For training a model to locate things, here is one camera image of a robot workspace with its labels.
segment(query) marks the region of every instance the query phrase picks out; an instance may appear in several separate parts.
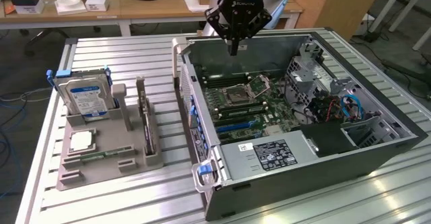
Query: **hard drive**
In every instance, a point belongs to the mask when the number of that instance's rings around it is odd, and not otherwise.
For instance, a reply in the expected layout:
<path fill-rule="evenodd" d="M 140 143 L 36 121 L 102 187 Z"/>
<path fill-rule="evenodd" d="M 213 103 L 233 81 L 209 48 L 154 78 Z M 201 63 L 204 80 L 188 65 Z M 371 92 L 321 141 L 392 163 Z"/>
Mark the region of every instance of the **hard drive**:
<path fill-rule="evenodd" d="M 61 70 L 54 77 L 48 70 L 48 81 L 62 98 L 69 115 L 80 114 L 88 122 L 106 118 L 108 110 L 116 108 L 109 75 L 108 68 L 76 72 Z"/>

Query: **red wire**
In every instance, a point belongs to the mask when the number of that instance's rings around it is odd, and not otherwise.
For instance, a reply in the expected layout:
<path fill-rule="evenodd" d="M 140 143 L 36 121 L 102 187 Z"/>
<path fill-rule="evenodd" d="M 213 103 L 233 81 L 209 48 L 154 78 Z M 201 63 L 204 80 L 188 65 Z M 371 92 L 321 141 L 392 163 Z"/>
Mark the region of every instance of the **red wire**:
<path fill-rule="evenodd" d="M 328 120 L 329 120 L 329 114 L 331 114 L 331 108 L 332 108 L 332 104 L 333 104 L 333 102 L 336 102 L 336 99 L 333 99 L 333 100 L 331 101 L 331 103 L 329 103 L 328 115 L 327 115 L 327 117 L 325 117 L 325 122 L 328 122 Z"/>

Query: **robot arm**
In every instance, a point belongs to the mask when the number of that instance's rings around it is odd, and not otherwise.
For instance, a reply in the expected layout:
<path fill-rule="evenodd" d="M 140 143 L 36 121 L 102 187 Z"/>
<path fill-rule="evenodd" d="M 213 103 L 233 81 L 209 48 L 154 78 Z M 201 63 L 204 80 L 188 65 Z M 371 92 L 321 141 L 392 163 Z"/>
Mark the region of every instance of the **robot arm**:
<path fill-rule="evenodd" d="M 205 11 L 205 18 L 226 41 L 230 55 L 237 53 L 240 40 L 250 38 L 272 19 L 262 0 L 218 0 L 217 7 Z"/>

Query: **motherboard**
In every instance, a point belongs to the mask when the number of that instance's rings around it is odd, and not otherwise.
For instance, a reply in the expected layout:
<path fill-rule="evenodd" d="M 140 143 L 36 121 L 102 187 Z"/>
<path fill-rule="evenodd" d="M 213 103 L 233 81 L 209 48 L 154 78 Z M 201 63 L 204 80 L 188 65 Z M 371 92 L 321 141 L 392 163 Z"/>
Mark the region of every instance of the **motherboard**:
<path fill-rule="evenodd" d="M 221 144 L 285 133 L 300 125 L 280 78 L 264 74 L 208 77 L 202 86 Z"/>

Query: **metal slotted surface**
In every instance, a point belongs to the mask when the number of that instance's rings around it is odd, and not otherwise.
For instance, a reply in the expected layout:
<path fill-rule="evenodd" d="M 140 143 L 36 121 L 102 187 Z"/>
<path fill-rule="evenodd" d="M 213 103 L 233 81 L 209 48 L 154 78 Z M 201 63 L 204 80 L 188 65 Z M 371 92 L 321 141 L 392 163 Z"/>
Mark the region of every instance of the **metal slotted surface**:
<path fill-rule="evenodd" d="M 313 29 L 423 130 L 431 133 L 429 112 L 393 84 L 340 37 Z M 189 154 L 173 93 L 172 38 L 181 35 L 80 39 L 62 54 L 64 68 L 108 66 L 113 83 L 126 85 L 126 104 L 136 102 L 134 77 L 145 76 L 145 91 L 156 107 L 165 167 L 65 191 L 54 189 L 65 108 L 52 93 L 17 223 L 205 223 L 193 188 Z M 324 55 L 337 77 L 344 69 Z M 392 158 L 368 176 L 347 181 L 258 209 L 210 222 L 395 223 L 431 221 L 431 138 Z"/>

